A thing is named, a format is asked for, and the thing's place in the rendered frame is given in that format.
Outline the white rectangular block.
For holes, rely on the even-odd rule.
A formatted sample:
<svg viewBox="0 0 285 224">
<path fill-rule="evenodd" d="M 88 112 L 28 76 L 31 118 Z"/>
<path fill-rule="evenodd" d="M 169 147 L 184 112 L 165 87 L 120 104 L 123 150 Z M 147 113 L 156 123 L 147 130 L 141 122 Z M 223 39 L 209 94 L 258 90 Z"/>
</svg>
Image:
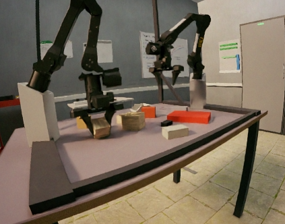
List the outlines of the white rectangular block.
<svg viewBox="0 0 285 224">
<path fill-rule="evenodd" d="M 162 135 L 167 140 L 185 137 L 189 135 L 189 128 L 182 124 L 163 127 Z"/>
</svg>

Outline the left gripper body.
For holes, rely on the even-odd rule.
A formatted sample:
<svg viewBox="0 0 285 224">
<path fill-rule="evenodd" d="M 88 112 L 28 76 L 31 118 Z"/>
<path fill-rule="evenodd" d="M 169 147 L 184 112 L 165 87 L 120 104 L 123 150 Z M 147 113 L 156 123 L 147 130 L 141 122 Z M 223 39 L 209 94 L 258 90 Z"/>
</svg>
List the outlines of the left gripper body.
<svg viewBox="0 0 285 224">
<path fill-rule="evenodd" d="M 148 69 L 148 72 L 150 72 L 150 73 L 154 73 L 154 72 L 159 73 L 159 71 L 161 72 L 161 71 L 170 71 L 170 70 L 178 71 L 178 72 L 184 71 L 184 67 L 182 65 L 173 65 L 173 66 L 171 66 L 172 58 L 171 58 L 170 55 L 161 55 L 160 57 L 161 57 L 161 59 L 164 58 L 164 57 L 167 57 L 168 62 L 169 62 L 169 66 L 164 66 L 164 67 L 161 67 L 161 68 L 159 68 L 159 67 L 157 67 L 157 68 L 150 67 Z M 167 68 L 169 68 L 169 69 L 167 69 Z"/>
</svg>

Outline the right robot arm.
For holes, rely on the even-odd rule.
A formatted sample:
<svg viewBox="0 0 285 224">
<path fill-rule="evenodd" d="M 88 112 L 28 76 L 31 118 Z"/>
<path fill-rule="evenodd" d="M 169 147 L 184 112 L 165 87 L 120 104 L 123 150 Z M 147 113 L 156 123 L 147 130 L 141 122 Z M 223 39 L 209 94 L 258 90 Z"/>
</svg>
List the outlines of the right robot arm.
<svg viewBox="0 0 285 224">
<path fill-rule="evenodd" d="M 84 9 L 91 16 L 88 39 L 82 56 L 81 66 L 87 72 L 95 71 L 97 73 L 103 72 L 103 74 L 93 75 L 93 73 L 84 74 L 82 72 L 78 79 L 80 81 L 84 80 L 86 91 L 101 88 L 99 77 L 102 77 L 102 84 L 103 86 L 105 85 L 106 88 L 122 86 L 122 79 L 118 67 L 103 70 L 103 68 L 98 65 L 97 42 L 102 8 L 97 4 L 96 0 L 70 0 L 69 9 L 65 14 L 53 45 L 48 49 L 42 60 L 33 63 L 33 72 L 30 76 L 29 83 L 26 85 L 27 87 L 41 93 L 48 90 L 51 82 L 51 75 L 49 74 L 58 71 L 61 69 L 61 66 L 64 66 L 64 61 L 67 58 L 64 54 L 65 45 L 67 44 L 79 14 Z M 96 109 L 99 109 L 101 107 L 109 107 L 110 102 L 114 101 L 115 97 L 113 92 L 104 94 L 103 91 L 100 91 L 97 95 L 94 95 L 93 92 L 90 93 L 90 108 L 95 107 Z"/>
</svg>

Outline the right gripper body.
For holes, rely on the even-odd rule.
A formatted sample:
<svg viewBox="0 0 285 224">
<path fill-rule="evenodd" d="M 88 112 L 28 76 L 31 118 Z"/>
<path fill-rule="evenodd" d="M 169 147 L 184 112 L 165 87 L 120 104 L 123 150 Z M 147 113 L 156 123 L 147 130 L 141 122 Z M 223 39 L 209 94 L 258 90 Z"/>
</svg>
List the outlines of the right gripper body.
<svg viewBox="0 0 285 224">
<path fill-rule="evenodd" d="M 87 102 L 88 102 L 88 109 L 84 109 L 84 111 L 83 111 L 83 108 L 72 109 L 70 111 L 70 117 L 71 118 L 75 118 L 75 117 L 81 118 L 81 117 L 89 116 L 88 114 L 90 114 L 90 113 L 97 113 L 97 112 L 101 112 L 101 111 L 106 111 L 106 113 L 110 113 L 110 112 L 116 111 L 118 109 L 119 110 L 124 109 L 122 102 L 111 103 L 109 107 L 101 107 L 101 109 L 96 109 L 95 107 L 90 108 L 90 104 L 89 104 L 90 93 L 93 92 L 94 95 L 97 95 L 97 94 L 99 94 L 100 91 L 102 91 L 101 88 L 87 90 L 86 91 L 86 98 L 87 98 Z M 114 106 L 114 108 L 113 108 L 113 106 Z M 94 108 L 95 108 L 95 110 L 92 110 Z"/>
</svg>

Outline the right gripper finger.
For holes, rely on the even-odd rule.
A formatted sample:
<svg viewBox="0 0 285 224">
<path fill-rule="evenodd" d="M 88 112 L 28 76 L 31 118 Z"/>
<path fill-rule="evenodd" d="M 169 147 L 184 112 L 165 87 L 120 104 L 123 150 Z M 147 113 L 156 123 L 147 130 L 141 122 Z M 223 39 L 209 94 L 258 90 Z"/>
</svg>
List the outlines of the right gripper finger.
<svg viewBox="0 0 285 224">
<path fill-rule="evenodd" d="M 116 111 L 104 114 L 104 116 L 105 116 L 106 120 L 108 121 L 108 124 L 110 125 L 110 127 L 111 127 L 111 121 L 112 121 L 114 113 L 116 113 Z"/>
<path fill-rule="evenodd" d="M 85 118 L 85 119 L 82 119 L 82 118 Z M 91 123 L 91 117 L 90 116 L 81 117 L 80 119 L 84 121 L 84 123 L 87 125 L 88 129 L 90 130 L 91 134 L 94 136 L 94 130 L 93 130 L 92 123 Z"/>
</svg>

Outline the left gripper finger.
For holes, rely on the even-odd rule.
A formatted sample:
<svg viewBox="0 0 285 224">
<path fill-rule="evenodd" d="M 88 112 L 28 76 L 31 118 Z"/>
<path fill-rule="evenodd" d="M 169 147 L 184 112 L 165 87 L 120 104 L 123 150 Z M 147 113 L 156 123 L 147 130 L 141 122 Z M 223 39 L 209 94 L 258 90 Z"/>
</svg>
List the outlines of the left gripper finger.
<svg viewBox="0 0 285 224">
<path fill-rule="evenodd" d="M 151 74 L 154 74 L 154 76 L 155 76 L 155 78 L 157 80 L 157 83 L 160 86 L 161 73 L 154 72 L 154 73 L 151 73 Z"/>
<path fill-rule="evenodd" d="M 172 71 L 172 85 L 175 85 L 175 82 L 177 80 L 178 75 L 180 74 L 180 72 L 178 71 Z"/>
</svg>

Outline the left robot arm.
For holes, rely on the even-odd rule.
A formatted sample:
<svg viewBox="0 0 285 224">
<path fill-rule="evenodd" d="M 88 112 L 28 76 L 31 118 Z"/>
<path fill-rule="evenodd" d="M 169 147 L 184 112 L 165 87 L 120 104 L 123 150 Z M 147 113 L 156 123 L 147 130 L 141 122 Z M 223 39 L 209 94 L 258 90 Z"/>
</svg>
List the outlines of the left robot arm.
<svg viewBox="0 0 285 224">
<path fill-rule="evenodd" d="M 195 35 L 195 42 L 193 45 L 193 51 L 187 58 L 187 64 L 193 68 L 193 77 L 192 79 L 202 80 L 203 74 L 202 71 L 205 68 L 201 64 L 201 48 L 203 44 L 203 39 L 206 29 L 209 27 L 211 22 L 211 17 L 208 14 L 195 14 L 188 13 L 177 25 L 175 25 L 170 30 L 162 33 L 160 38 L 155 42 L 148 42 L 146 46 L 147 55 L 170 55 L 170 50 L 174 47 L 172 44 L 176 41 L 178 35 L 190 25 L 193 20 L 196 21 L 197 32 Z M 162 42 L 162 43 L 161 43 Z M 167 64 L 167 65 L 165 65 Z M 158 62 L 154 62 L 154 67 L 164 67 L 169 66 L 167 57 L 164 57 L 163 60 L 161 57 Z"/>
</svg>

